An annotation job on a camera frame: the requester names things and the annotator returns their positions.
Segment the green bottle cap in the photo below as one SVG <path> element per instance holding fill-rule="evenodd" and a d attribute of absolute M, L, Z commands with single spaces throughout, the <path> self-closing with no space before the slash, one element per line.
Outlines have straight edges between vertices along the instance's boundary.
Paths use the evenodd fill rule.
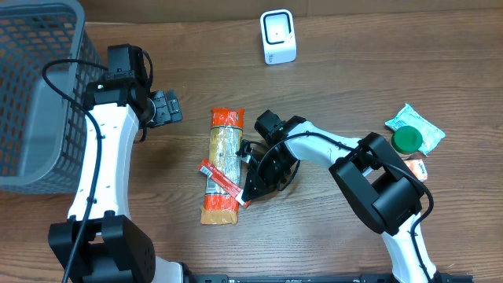
<path fill-rule="evenodd" d="M 423 136 L 415 128 L 404 126 L 399 128 L 391 137 L 391 145 L 401 154 L 413 154 L 423 144 Z"/>

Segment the green packet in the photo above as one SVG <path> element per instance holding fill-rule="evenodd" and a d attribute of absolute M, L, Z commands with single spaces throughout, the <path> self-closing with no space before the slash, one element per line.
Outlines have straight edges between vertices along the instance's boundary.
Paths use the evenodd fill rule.
<path fill-rule="evenodd" d="M 400 110 L 394 119 L 387 121 L 384 125 L 390 127 L 392 130 L 398 130 L 403 126 L 411 126 L 418 129 L 423 136 L 423 144 L 419 148 L 419 151 L 425 156 L 446 136 L 442 130 L 421 117 L 421 115 L 408 104 Z"/>

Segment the mesh basket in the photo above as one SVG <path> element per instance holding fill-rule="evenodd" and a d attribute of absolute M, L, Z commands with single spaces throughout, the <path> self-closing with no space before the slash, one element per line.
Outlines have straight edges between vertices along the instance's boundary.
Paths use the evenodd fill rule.
<path fill-rule="evenodd" d="M 51 90 L 41 75 L 45 63 L 63 58 L 101 64 L 77 1 L 0 3 L 0 189 L 77 189 L 86 140 L 84 114 Z M 102 72 L 61 64 L 48 77 L 82 103 L 86 84 Z"/>

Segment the orange snack package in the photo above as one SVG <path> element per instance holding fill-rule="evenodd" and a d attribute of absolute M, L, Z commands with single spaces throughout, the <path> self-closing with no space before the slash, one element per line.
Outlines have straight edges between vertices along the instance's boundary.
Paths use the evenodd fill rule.
<path fill-rule="evenodd" d="M 424 182 L 428 179 L 428 173 L 426 172 L 426 166 L 424 166 L 423 160 L 405 160 L 407 167 L 414 173 L 416 178 Z"/>
<path fill-rule="evenodd" d="M 224 189 L 231 197 L 236 199 L 237 202 L 244 208 L 247 208 L 250 205 L 250 200 L 247 202 L 243 201 L 242 188 L 230 181 L 229 178 L 220 172 L 219 169 L 211 164 L 210 160 L 203 160 L 201 164 L 199 164 L 199 171 L 203 172 L 206 176 L 211 178 L 211 180 L 215 181 L 217 185 Z"/>
<path fill-rule="evenodd" d="M 243 138 L 244 109 L 213 108 L 210 162 L 230 181 L 240 185 L 241 160 L 236 155 Z M 206 181 L 201 224 L 237 224 L 239 203 L 211 178 Z"/>

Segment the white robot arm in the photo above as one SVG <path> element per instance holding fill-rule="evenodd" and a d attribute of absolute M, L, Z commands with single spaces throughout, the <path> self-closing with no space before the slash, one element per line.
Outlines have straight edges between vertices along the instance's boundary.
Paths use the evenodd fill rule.
<path fill-rule="evenodd" d="M 365 164 L 361 154 L 352 153 L 350 150 L 372 152 L 379 158 L 385 155 L 391 157 L 395 155 L 398 158 L 394 151 L 385 148 L 387 142 L 381 136 L 375 135 L 372 140 L 367 137 L 364 139 L 366 141 L 360 138 L 340 137 L 320 130 L 300 117 L 294 117 L 288 122 L 281 121 L 270 111 L 257 119 L 255 129 L 266 139 L 271 150 L 264 156 L 255 157 L 256 160 L 262 158 L 260 162 L 262 164 L 248 165 L 248 174 L 252 175 L 249 179 L 252 182 L 247 181 L 247 184 L 251 185 L 244 188 L 244 201 L 259 197 L 271 189 L 274 190 L 278 179 L 281 180 L 283 176 L 281 171 L 290 168 L 297 160 L 315 162 L 331 171 L 357 216 L 374 232 L 381 234 L 393 263 L 393 275 L 396 280 L 401 283 L 428 282 L 410 236 L 411 226 L 420 217 L 419 198 L 422 194 L 418 194 L 416 187 L 406 178 L 399 175 L 393 180 L 393 176 L 388 172 L 376 181 L 373 188 L 365 179 L 372 166 Z M 388 162 L 394 161 L 398 166 L 403 164 L 399 158 L 386 157 Z M 407 194 L 412 197 L 404 197 L 402 203 L 401 197 Z M 415 229 L 415 234 L 428 277 L 433 278 L 436 267 L 428 257 L 419 225 Z"/>
<path fill-rule="evenodd" d="M 311 122 L 304 122 L 294 127 L 288 136 L 300 133 L 320 133 L 337 142 L 342 142 L 352 148 L 358 146 L 360 138 L 345 138 L 338 135 L 326 132 L 316 128 Z M 346 149 L 332 144 L 325 139 L 306 136 L 301 138 L 294 138 L 285 142 L 290 153 L 298 160 L 308 160 L 320 164 L 323 168 L 329 169 L 339 158 L 347 156 L 350 152 Z M 366 176 L 372 169 L 369 167 L 363 172 Z M 427 283 L 428 280 L 424 276 L 423 270 L 420 268 L 416 252 L 410 237 L 410 228 L 412 224 L 418 219 L 420 213 L 410 216 L 400 227 L 399 232 L 391 236 L 387 232 L 381 234 L 384 243 L 386 244 L 387 251 L 390 254 L 393 263 L 393 275 L 401 283 Z M 429 277 L 433 278 L 436 272 L 436 266 L 431 262 L 424 245 L 423 236 L 420 227 L 415 229 L 417 234 L 416 241 L 421 253 L 424 265 L 427 267 Z"/>
<path fill-rule="evenodd" d="M 144 55 L 151 68 L 148 78 Z M 90 64 L 52 64 L 65 62 Z M 86 115 L 86 148 L 79 188 L 67 222 L 52 224 L 48 236 L 49 246 L 65 268 L 64 281 L 69 276 L 75 283 L 182 283 L 182 265 L 157 257 L 150 238 L 130 220 L 127 187 L 138 129 L 143 128 L 146 134 L 147 127 L 182 119 L 174 91 L 150 91 L 152 76 L 152 62 L 145 51 L 129 44 L 110 46 L 108 72 L 86 86 L 83 105 L 79 107 L 88 111 L 95 123 Z M 50 81 L 46 82 L 66 96 Z M 99 159 L 97 130 L 101 132 Z M 91 180 L 96 173 L 93 187 Z M 91 243 L 98 234 L 103 242 Z"/>

